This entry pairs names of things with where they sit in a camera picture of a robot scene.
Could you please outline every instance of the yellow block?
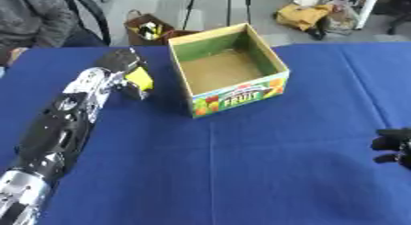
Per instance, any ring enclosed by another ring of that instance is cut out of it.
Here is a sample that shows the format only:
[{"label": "yellow block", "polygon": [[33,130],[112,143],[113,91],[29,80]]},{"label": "yellow block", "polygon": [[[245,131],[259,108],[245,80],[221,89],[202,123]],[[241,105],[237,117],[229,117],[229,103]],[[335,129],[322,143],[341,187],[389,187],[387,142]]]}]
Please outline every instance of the yellow block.
[{"label": "yellow block", "polygon": [[126,79],[137,85],[141,91],[152,89],[153,87],[153,81],[150,75],[142,67],[139,67],[136,71],[127,74]]}]

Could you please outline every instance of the open box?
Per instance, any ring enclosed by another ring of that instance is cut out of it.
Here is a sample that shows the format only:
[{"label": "open box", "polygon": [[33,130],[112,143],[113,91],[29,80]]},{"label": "open box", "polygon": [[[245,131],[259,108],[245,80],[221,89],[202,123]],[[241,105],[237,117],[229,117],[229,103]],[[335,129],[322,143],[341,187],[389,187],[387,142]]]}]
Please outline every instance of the open box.
[{"label": "open box", "polygon": [[290,71],[249,24],[170,39],[193,117],[283,93]]}]

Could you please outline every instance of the fruit illustration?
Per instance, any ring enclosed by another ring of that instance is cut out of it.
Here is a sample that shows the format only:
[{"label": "fruit illustration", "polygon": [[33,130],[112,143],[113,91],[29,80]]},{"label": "fruit illustration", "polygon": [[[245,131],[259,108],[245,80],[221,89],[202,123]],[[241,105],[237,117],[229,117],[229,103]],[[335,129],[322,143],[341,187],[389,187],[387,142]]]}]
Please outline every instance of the fruit illustration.
[{"label": "fruit illustration", "polygon": [[210,97],[206,98],[205,101],[207,102],[207,104],[211,104],[213,102],[218,102],[218,96],[210,96]]},{"label": "fruit illustration", "polygon": [[203,116],[207,113],[207,107],[200,107],[198,109],[195,110],[195,114],[197,116]]},{"label": "fruit illustration", "polygon": [[207,107],[207,102],[202,98],[198,98],[194,102],[194,109],[198,109],[201,107]]},{"label": "fruit illustration", "polygon": [[271,96],[274,96],[277,92],[275,92],[276,91],[276,89],[272,89],[272,90],[270,90],[270,92],[268,92],[267,94],[265,94],[262,98],[268,98],[268,97],[271,97]]},{"label": "fruit illustration", "polygon": [[210,107],[210,109],[211,109],[213,112],[218,111],[218,101],[212,102],[210,105],[208,105],[208,107]]},{"label": "fruit illustration", "polygon": [[284,92],[284,88],[282,86],[278,87],[277,90],[275,90],[276,94],[282,94]]},{"label": "fruit illustration", "polygon": [[279,78],[279,79],[275,79],[275,80],[271,80],[270,81],[270,87],[277,87],[280,85],[284,84],[284,79],[283,78]]}]

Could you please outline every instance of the white stand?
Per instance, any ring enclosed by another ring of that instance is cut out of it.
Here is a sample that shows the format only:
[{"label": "white stand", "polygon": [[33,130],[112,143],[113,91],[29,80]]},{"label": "white stand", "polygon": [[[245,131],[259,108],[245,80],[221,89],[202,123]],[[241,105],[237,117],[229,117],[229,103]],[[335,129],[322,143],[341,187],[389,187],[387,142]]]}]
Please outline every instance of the white stand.
[{"label": "white stand", "polygon": [[362,29],[365,26],[365,23],[368,20],[368,17],[370,16],[372,9],[374,8],[375,4],[377,3],[377,0],[366,0],[364,7],[362,8],[362,11],[360,12],[360,15],[358,16],[358,24],[356,29]]}]

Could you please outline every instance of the table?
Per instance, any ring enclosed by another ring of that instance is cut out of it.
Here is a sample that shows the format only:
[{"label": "table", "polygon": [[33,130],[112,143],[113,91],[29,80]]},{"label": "table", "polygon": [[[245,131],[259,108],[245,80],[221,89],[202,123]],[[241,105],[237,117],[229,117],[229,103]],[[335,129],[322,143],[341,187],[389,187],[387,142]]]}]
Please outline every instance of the table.
[{"label": "table", "polygon": [[[408,224],[411,173],[374,130],[411,124],[409,43],[275,48],[285,94],[190,119],[165,47],[137,48],[151,101],[110,97],[41,225]],[[30,121],[108,49],[32,50],[0,80],[0,167]]]}]

